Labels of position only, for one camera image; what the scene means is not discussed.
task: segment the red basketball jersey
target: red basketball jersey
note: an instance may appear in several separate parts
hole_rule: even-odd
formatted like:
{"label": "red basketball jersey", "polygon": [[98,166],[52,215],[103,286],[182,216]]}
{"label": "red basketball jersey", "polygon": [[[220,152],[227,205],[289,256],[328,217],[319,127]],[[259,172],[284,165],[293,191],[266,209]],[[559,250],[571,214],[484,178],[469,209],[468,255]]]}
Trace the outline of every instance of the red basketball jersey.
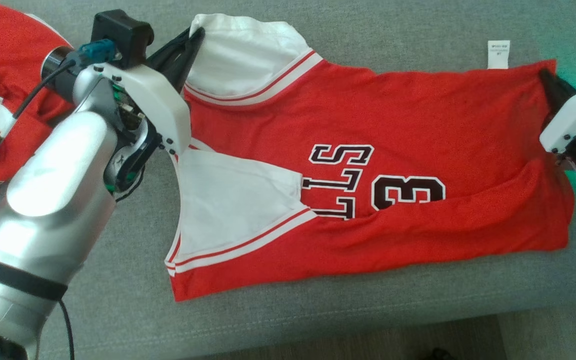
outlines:
{"label": "red basketball jersey", "polygon": [[[41,82],[41,66],[54,48],[68,43],[32,15],[0,5],[0,101],[10,112],[18,109]],[[35,96],[0,146],[0,182],[25,164],[51,132],[46,125],[71,105],[44,89]]]}
{"label": "red basketball jersey", "polygon": [[[203,199],[201,206],[215,212],[222,205],[234,210],[220,221],[206,211],[180,223],[180,238],[166,258],[176,300],[259,283],[566,246],[574,197],[539,142],[549,107],[538,72],[554,72],[554,61],[377,75],[322,59],[286,23],[218,14],[197,16],[198,26],[206,38],[185,98],[199,150],[188,156],[214,151],[223,158],[204,162],[215,169],[204,177],[219,178],[214,184],[181,180],[182,198],[202,197],[196,203]],[[266,177],[226,155],[299,174],[300,194],[272,190],[294,184],[292,175]],[[178,169],[185,179],[202,166],[201,160],[190,162],[195,167],[182,162]],[[203,195],[217,187],[223,196]],[[292,205],[277,210],[277,219],[286,214],[282,221],[301,220],[289,228],[265,220],[274,224],[266,231],[284,227],[270,240],[260,226],[251,232],[255,236],[226,241],[216,251],[201,248],[226,237],[215,228],[226,234],[229,226],[253,224],[263,214],[267,205],[246,206],[244,194],[254,197],[254,189],[269,201],[290,198]],[[184,201],[182,214],[192,210]],[[185,227],[192,227],[187,235]],[[198,251],[178,256],[185,239],[192,248],[203,235]]]}

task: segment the blue connector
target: blue connector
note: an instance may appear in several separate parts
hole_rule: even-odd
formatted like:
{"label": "blue connector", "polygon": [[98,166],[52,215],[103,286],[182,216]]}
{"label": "blue connector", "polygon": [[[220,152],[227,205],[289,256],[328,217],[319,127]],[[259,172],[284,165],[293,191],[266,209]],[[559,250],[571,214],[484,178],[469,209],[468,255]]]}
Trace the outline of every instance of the blue connector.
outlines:
{"label": "blue connector", "polygon": [[99,64],[115,60],[117,49],[110,39],[100,39],[82,45],[77,51],[82,66]]}

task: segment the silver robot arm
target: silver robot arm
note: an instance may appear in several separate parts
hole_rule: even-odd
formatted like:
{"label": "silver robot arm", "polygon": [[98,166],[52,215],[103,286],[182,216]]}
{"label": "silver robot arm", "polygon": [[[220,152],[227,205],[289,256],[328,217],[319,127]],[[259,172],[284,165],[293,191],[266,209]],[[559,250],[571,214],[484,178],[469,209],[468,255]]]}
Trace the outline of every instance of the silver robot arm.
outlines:
{"label": "silver robot arm", "polygon": [[[110,219],[114,194],[143,176],[155,150],[180,155],[190,144],[179,91],[203,32],[183,54],[171,41],[146,65],[150,25],[121,10],[97,14],[95,25],[100,17],[104,28],[93,27],[93,38],[112,39],[113,60],[74,66],[48,85],[77,107],[15,174],[0,205],[0,359],[38,358],[44,323]],[[81,55],[55,49],[42,77]],[[168,56],[182,61],[171,68]]]}
{"label": "silver robot arm", "polygon": [[[115,209],[104,173],[116,145],[117,135],[102,116],[76,112],[12,178],[0,206],[0,264],[48,281],[31,292],[68,285],[88,257]],[[60,296],[22,291],[18,282],[25,278],[10,276],[0,278],[0,343],[9,342],[0,352],[34,360]]]}

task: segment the red garment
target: red garment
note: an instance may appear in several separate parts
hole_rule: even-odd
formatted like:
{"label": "red garment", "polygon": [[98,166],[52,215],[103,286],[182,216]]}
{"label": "red garment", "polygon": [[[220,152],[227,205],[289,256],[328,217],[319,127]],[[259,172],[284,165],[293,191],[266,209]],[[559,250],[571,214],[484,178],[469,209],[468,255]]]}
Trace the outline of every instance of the red garment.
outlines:
{"label": "red garment", "polygon": [[[46,55],[64,45],[68,43],[43,23],[0,5],[0,96],[7,109],[16,111],[41,81]],[[0,147],[0,182],[12,178],[48,137],[51,129],[45,122],[70,108],[54,92],[39,92]]]}
{"label": "red garment", "polygon": [[[320,216],[232,259],[169,266],[177,301],[566,246],[574,195],[539,142],[549,107],[538,71],[554,72],[555,61],[376,75],[311,57],[318,55],[296,59],[249,96],[186,88],[195,139],[217,153],[301,173],[301,202]],[[369,158],[342,146],[369,146]]]}

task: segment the printed number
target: printed number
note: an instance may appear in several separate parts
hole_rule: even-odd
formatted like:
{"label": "printed number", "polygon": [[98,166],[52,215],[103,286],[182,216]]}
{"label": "printed number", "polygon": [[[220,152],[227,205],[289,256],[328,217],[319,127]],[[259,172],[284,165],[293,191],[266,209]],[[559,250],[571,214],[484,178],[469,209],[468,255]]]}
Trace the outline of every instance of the printed number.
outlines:
{"label": "printed number", "polygon": [[[397,199],[390,197],[390,191],[397,191]],[[425,199],[418,200],[418,192],[425,193]],[[384,210],[395,203],[428,203],[444,200],[446,186],[439,178],[426,176],[379,175],[372,182],[372,207]]]}
{"label": "printed number", "polygon": [[[372,145],[338,145],[331,151],[332,145],[316,144],[310,153],[310,162],[313,164],[336,165],[345,160],[347,166],[366,166],[370,161],[375,148]],[[345,168],[341,171],[343,180],[322,180],[304,177],[302,188],[306,190],[323,188],[339,189],[346,193],[357,190],[363,170],[360,168]],[[391,197],[393,191],[397,198]],[[425,193],[425,198],[418,200],[417,194]],[[446,198],[446,186],[436,177],[427,176],[397,176],[379,175],[372,182],[372,207],[375,210],[384,210],[397,202],[400,203],[428,203]],[[340,209],[312,209],[322,217],[336,217],[345,220],[355,218],[357,199],[354,196],[337,196],[336,204]]]}

